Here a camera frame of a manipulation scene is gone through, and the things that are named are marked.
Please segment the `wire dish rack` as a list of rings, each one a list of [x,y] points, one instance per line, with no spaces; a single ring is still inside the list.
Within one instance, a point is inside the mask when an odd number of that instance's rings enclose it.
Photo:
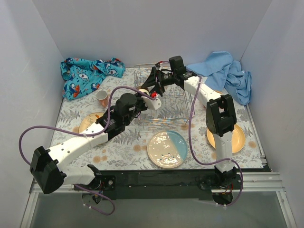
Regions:
[[[180,127],[189,123],[193,96],[177,85],[165,86],[160,98],[162,106],[157,110],[146,110],[135,121],[147,128]]]

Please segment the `pink mug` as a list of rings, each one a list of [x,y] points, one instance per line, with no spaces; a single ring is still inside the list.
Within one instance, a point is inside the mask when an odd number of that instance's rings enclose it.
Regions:
[[[104,90],[98,90],[96,93],[96,98],[99,102],[99,104],[106,108],[108,106],[109,103],[109,95],[106,91]]]

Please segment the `steel tumbler cup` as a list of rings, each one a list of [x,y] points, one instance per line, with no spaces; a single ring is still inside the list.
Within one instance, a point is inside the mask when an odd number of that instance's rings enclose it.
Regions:
[[[146,89],[139,89],[140,92],[150,95],[149,91]]]

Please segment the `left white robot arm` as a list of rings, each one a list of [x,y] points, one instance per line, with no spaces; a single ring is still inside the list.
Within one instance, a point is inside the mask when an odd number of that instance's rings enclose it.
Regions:
[[[122,133],[126,126],[146,109],[144,97],[138,93],[123,94],[115,105],[111,106],[109,114],[104,114],[83,131],[86,136],[70,138],[48,149],[38,147],[32,157],[30,172],[43,193],[50,194],[68,184],[80,184],[91,190],[98,189],[102,174],[94,165],[69,167],[69,164],[91,148]]]

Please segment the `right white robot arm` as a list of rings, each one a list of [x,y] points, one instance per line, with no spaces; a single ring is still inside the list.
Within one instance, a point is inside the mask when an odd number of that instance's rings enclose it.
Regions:
[[[177,85],[203,103],[206,126],[214,137],[216,149],[216,161],[212,163],[215,174],[210,183],[225,189],[237,176],[232,159],[232,134],[237,123],[233,98],[221,95],[203,83],[199,75],[186,69],[181,56],[171,57],[168,63],[169,69],[164,69],[162,62],[156,63],[141,88],[149,88],[151,94],[163,95],[166,86]]]

